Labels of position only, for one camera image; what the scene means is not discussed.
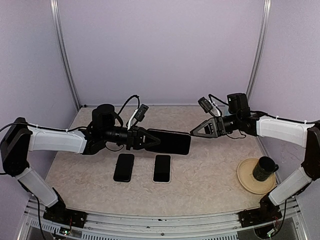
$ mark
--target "round tray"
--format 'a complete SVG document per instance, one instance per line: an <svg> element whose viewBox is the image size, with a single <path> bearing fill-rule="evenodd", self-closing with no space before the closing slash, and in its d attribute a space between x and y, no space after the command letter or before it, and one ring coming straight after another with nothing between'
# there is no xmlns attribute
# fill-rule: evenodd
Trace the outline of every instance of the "round tray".
<svg viewBox="0 0 320 240"><path fill-rule="evenodd" d="M276 186L276 175L273 173L265 181L258 181L254 178L252 172L259 159L248 158L240 162L237 169L237 175L241 185L253 194L267 194Z"/></svg>

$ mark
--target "lavender wall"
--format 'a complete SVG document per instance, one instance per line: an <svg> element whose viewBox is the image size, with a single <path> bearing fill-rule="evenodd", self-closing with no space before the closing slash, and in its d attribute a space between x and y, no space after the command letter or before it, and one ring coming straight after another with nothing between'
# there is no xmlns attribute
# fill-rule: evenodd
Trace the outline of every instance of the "lavender wall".
<svg viewBox="0 0 320 240"><path fill-rule="evenodd" d="M50 1L1 1L0 32L0 126L21 116L39 125L68 127L76 109L59 54ZM35 152L28 160L45 176L53 157L54 152ZM17 239L28 198L15 179L0 176L1 240Z"/></svg>
<svg viewBox="0 0 320 240"><path fill-rule="evenodd" d="M252 109L284 118L320 119L320 1L273 0ZM304 149L264 138L263 143L280 165L282 180L299 167ZM320 181L297 200L312 240L320 236Z"/></svg>
<svg viewBox="0 0 320 240"><path fill-rule="evenodd" d="M263 0L59 1L82 104L197 104L245 92Z"/></svg>

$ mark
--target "white-edged smartphone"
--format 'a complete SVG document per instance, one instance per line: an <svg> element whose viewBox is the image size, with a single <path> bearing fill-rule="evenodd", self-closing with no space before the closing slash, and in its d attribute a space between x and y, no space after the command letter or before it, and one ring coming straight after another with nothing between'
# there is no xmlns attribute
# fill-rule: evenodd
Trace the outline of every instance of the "white-edged smartphone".
<svg viewBox="0 0 320 240"><path fill-rule="evenodd" d="M153 166L154 183L168 184L171 180L171 156L156 155Z"/></svg>

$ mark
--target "phone screen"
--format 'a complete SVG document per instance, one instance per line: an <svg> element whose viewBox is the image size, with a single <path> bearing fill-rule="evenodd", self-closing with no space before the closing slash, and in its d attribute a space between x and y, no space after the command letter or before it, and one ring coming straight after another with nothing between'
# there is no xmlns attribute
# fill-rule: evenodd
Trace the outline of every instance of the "phone screen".
<svg viewBox="0 0 320 240"><path fill-rule="evenodd" d="M120 154L116 162L113 180L124 183L130 182L134 159L135 156L133 154Z"/></svg>
<svg viewBox="0 0 320 240"><path fill-rule="evenodd" d="M153 181L169 183L171 172L171 157L169 155L157 155L154 160Z"/></svg>
<svg viewBox="0 0 320 240"><path fill-rule="evenodd" d="M191 136L184 132L148 129L149 134L160 139L161 143L145 150L161 154L187 155L190 150Z"/></svg>

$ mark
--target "dark green mug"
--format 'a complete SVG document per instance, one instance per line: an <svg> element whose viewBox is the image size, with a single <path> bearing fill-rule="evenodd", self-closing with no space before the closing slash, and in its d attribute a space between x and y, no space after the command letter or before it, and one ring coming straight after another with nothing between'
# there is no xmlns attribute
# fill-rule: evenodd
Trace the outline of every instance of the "dark green mug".
<svg viewBox="0 0 320 240"><path fill-rule="evenodd" d="M279 166L270 157L262 156L255 165L252 174L256 180L264 182L278 169Z"/></svg>

